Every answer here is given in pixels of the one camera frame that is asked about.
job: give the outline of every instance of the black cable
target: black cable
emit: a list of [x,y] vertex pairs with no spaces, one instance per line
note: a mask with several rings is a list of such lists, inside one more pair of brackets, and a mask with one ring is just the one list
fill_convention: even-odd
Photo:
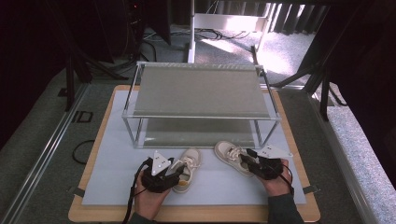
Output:
[[142,56],[146,60],[146,62],[149,62],[148,57],[146,57],[143,53],[141,53],[140,56]]
[[[291,185],[291,183],[293,182],[293,173],[291,172],[291,170],[290,170],[290,168],[289,168],[288,166],[286,166],[286,165],[284,165],[284,164],[282,164],[282,166],[286,167],[286,168],[289,170],[289,172],[290,172],[290,177],[291,177],[291,181],[289,181],[288,179],[286,179],[286,177],[283,176],[282,174],[279,174],[278,176],[279,176],[280,178],[282,178],[282,179],[288,184],[289,189],[290,189],[290,194],[294,196],[294,187]],[[272,171],[274,171],[274,173],[276,173],[275,168],[273,168],[273,167],[271,167],[271,166],[266,166],[266,167],[267,167],[267,168],[270,168]]]
[[[190,33],[191,33],[190,31],[188,31],[188,32],[173,32],[173,33],[171,33],[171,35],[189,35]],[[208,37],[206,35],[198,35],[200,33],[211,33],[211,34],[214,34],[215,37]],[[224,35],[222,32],[213,30],[213,29],[196,29],[195,35],[199,36],[203,39],[211,39],[211,40],[243,39],[243,38],[247,37],[248,35],[250,35],[250,32],[248,32],[246,35],[240,36],[243,33],[247,33],[247,32],[240,32],[237,35],[227,36],[227,35]],[[145,37],[145,39],[148,40],[149,37],[157,35],[157,34],[145,34],[145,35],[147,35],[147,37]]]
[[[131,55],[128,57],[128,62],[126,62],[126,63],[121,63],[121,64],[118,64],[118,65],[115,65],[115,66],[111,66],[111,67],[107,67],[107,69],[108,69],[108,70],[111,70],[111,71],[113,71],[113,72],[118,72],[118,71],[120,71],[121,69],[129,68],[129,67],[130,67],[131,65],[133,65],[135,62],[136,62],[136,57],[135,57],[134,55],[131,54]],[[90,69],[99,70],[99,69],[97,69],[96,67],[90,65],[89,63],[87,63],[87,65],[90,67]]]
[[78,144],[78,145],[73,149],[72,158],[73,158],[74,161],[78,162],[79,164],[83,164],[83,165],[87,164],[87,162],[85,162],[85,161],[80,161],[79,159],[77,159],[77,157],[76,157],[76,151],[77,151],[77,149],[78,149],[79,147],[81,147],[82,145],[84,145],[84,144],[86,144],[86,143],[90,143],[90,142],[95,142],[95,140],[86,140],[86,141],[83,141],[82,143]]
[[134,183],[131,186],[131,191],[129,193],[130,196],[128,199],[128,207],[126,210],[125,218],[122,221],[122,224],[126,224],[128,222],[129,216],[131,215],[131,211],[132,211],[132,205],[134,203],[134,196],[136,196],[146,190],[146,189],[143,189],[142,191],[137,192],[136,194],[134,193],[134,188],[136,187],[136,182],[137,182],[137,178],[139,177],[140,171],[142,171],[143,167],[148,164],[149,164],[149,158],[142,162],[142,164],[137,169],[136,174],[134,174]]
[[339,105],[347,106],[347,104],[341,102],[340,98],[338,98],[337,94],[335,94],[335,92],[334,92],[334,90],[332,89],[331,86],[329,87],[329,91],[330,91],[330,93],[332,94],[332,96],[334,97],[335,101],[336,101]]
[[[136,67],[136,64],[135,64],[135,62],[134,62],[134,64],[132,64],[132,65],[130,65],[130,66],[128,66],[128,67],[125,67],[124,70],[121,70],[121,69],[120,69],[120,71],[117,71],[117,72],[115,72],[115,73],[116,73],[117,75],[121,75],[121,74],[124,74],[124,73],[126,73],[126,72],[128,72],[128,71],[134,69],[135,67]],[[102,75],[102,74],[104,74],[101,70],[99,70],[99,69],[97,69],[97,68],[91,67],[90,69],[91,69],[91,72],[92,72],[93,74],[95,74],[95,75]]]
[[152,45],[151,43],[149,43],[149,42],[146,41],[146,40],[143,40],[142,43],[145,43],[145,44],[148,44],[149,46],[151,46],[152,51],[154,52],[154,53],[153,53],[153,54],[154,54],[154,62],[157,62],[157,50],[155,49],[154,45]]

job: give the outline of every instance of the metal frame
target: metal frame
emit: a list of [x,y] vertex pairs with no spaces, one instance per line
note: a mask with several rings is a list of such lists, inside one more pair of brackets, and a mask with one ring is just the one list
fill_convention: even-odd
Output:
[[[134,72],[133,82],[132,82],[131,88],[129,89],[128,97],[127,97],[127,100],[126,100],[126,103],[125,103],[125,107],[124,107],[123,112],[122,112],[122,119],[123,119],[123,121],[124,121],[124,123],[126,125],[126,128],[127,128],[128,133],[129,133],[129,135],[131,137],[131,140],[133,142],[134,147],[140,147],[138,144],[139,144],[139,137],[140,137],[140,134],[141,134],[141,131],[142,131],[143,122],[144,122],[145,119],[149,119],[149,118],[146,118],[146,117],[144,117],[144,118],[141,118],[141,117],[135,118],[134,115],[130,114],[128,110],[129,110],[130,104],[134,103],[133,99],[132,99],[132,91],[134,89],[134,86],[136,85],[136,79],[137,79],[138,76],[143,76],[143,72],[144,72],[144,68],[145,68],[146,64],[148,64],[148,62],[137,62],[136,63],[136,70]],[[262,89],[266,88],[268,90],[270,98],[271,98],[271,103],[272,103],[272,105],[274,107],[275,114],[276,114],[276,116],[274,118],[260,119],[260,120],[254,119],[253,120],[255,129],[256,129],[256,133],[257,133],[257,136],[258,136],[259,147],[264,147],[265,144],[268,142],[269,138],[271,137],[272,133],[276,129],[277,125],[281,121],[281,117],[280,117],[280,114],[278,112],[278,109],[277,109],[277,106],[276,106],[276,101],[274,99],[274,95],[271,92],[271,87],[269,85],[268,78],[267,78],[267,76],[266,76],[266,74],[264,72],[263,67],[261,65],[252,65],[252,66],[256,67],[256,70],[258,72],[258,77],[263,77],[264,78],[265,86],[261,85],[261,88]],[[132,129],[132,126],[133,126],[132,120],[134,120],[134,119],[138,119],[138,124],[137,124],[137,129],[135,131],[135,134],[134,134],[133,129]],[[271,130],[269,131],[269,133],[266,135],[266,137],[264,139],[262,139],[262,132],[260,130],[259,121],[273,121],[274,122],[274,126],[271,128]]]

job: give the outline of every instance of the white sneaker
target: white sneaker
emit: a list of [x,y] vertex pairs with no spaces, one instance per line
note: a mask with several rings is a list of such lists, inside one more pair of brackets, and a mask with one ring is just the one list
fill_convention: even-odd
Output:
[[226,141],[220,141],[215,145],[215,154],[221,161],[231,165],[242,175],[253,176],[253,173],[248,170],[248,165],[239,156],[241,154],[248,156],[247,152],[241,147],[236,147]]
[[194,147],[187,149],[180,159],[172,165],[171,170],[175,171],[182,165],[186,165],[183,174],[180,175],[178,184],[172,187],[172,190],[176,193],[184,193],[189,189],[193,174],[201,165],[201,151]]

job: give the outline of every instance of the cable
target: cable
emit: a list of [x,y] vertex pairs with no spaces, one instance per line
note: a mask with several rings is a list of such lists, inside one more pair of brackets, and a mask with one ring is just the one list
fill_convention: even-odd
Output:
[[140,171],[142,171],[142,169],[143,169],[143,167],[145,165],[149,164],[149,160],[150,160],[150,158],[148,158],[147,160],[143,161],[142,164],[137,169],[136,174],[134,174],[134,183],[131,186],[131,191],[129,193],[130,196],[129,196],[129,199],[128,199],[128,207],[127,207],[127,210],[126,210],[125,218],[122,221],[122,224],[126,224],[128,222],[129,217],[131,216],[132,205],[134,203],[134,197],[146,190],[146,189],[143,189],[142,191],[137,192],[136,194],[134,193],[134,188],[136,187],[136,182],[137,182],[137,178],[139,177]]
[[[286,179],[286,177],[283,176],[282,174],[279,174],[278,176],[279,176],[280,178],[282,178],[282,179],[288,184],[289,189],[290,189],[290,194],[294,196],[294,187],[291,185],[291,183],[293,182],[293,173],[291,172],[291,170],[290,170],[290,168],[289,168],[288,166],[286,166],[286,165],[284,165],[284,164],[282,164],[282,166],[286,167],[286,169],[289,170],[289,172],[290,172],[290,177],[291,177],[291,181],[289,181],[288,179]],[[266,167],[267,167],[267,168],[270,168],[274,173],[276,173],[275,168],[273,168],[272,166],[269,166],[269,165],[268,165],[268,166],[266,166]]]
[[80,161],[79,159],[77,159],[77,157],[76,157],[76,151],[77,151],[77,149],[78,149],[79,147],[81,147],[82,145],[84,145],[84,144],[86,144],[86,143],[90,143],[90,142],[95,142],[95,140],[86,140],[86,141],[84,141],[84,142],[78,144],[78,145],[73,149],[72,158],[73,158],[74,161],[76,161],[76,162],[79,163],[79,164],[83,164],[83,165],[87,164],[87,162],[85,162],[85,161]]
[[[189,35],[191,32],[190,31],[180,31],[180,32],[173,32],[170,35]],[[199,35],[200,33],[211,33],[214,34],[215,37],[208,37],[206,35]],[[151,37],[154,37],[155,35],[157,35],[157,33],[152,33],[152,34],[145,34],[144,39],[147,41],[163,41],[162,39],[158,39],[158,40],[154,40],[154,39],[150,39]],[[233,35],[233,36],[227,36],[224,35],[222,32],[217,31],[217,30],[213,30],[213,29],[196,29],[195,32],[196,36],[199,36],[203,39],[212,39],[212,40],[221,40],[221,39],[243,39],[245,37],[247,37],[248,35],[250,35],[250,32],[240,32],[237,35]]]
[[213,14],[216,13],[216,10],[217,10],[218,4],[219,4],[219,0],[214,1],[213,4],[210,5],[210,8],[212,8],[215,4],[216,4],[216,7],[215,7],[215,10],[213,11]]
[[146,57],[146,55],[144,55],[143,53],[141,53],[140,56],[142,56],[142,57],[146,60],[146,62],[149,62],[149,59],[148,59],[148,57]]
[[332,87],[329,87],[329,91],[332,94],[332,96],[334,97],[335,101],[342,106],[347,106],[347,104],[341,102],[340,98],[338,98],[337,94],[335,94],[334,90],[332,89]]
[[[115,72],[116,74],[120,75],[120,74],[123,74],[123,73],[133,69],[135,67],[135,62],[136,61],[137,61],[136,57],[131,54],[129,56],[129,61],[128,62],[119,64],[119,65],[115,65],[115,66],[112,66],[112,67],[108,67],[107,69],[109,69],[109,70]],[[96,75],[103,74],[102,70],[100,70],[100,69],[98,69],[98,68],[96,68],[94,66],[91,66],[89,63],[87,63],[87,65],[88,65],[88,67],[90,68],[90,70],[91,70],[91,72],[93,74],[96,74]]]
[[150,44],[146,40],[143,40],[142,43],[145,43],[145,44],[151,46],[152,50],[154,51],[154,62],[157,62],[157,50],[155,49],[154,45]]

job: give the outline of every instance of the white mat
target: white mat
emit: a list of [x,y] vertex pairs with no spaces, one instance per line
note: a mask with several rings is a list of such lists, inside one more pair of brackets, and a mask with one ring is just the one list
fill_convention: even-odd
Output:
[[[91,179],[82,201],[84,205],[126,205],[134,174],[140,164],[155,150],[178,159],[186,148],[134,148],[121,118],[128,91],[117,91],[111,114]],[[267,106],[269,95],[264,94]],[[278,125],[269,144],[290,151],[285,134]],[[202,165],[193,178],[189,191],[177,194],[171,191],[164,205],[218,205],[218,204],[268,204],[266,192],[255,177],[240,175],[234,168],[220,161],[213,148],[202,148]],[[306,203],[294,162],[290,160],[296,203]]]

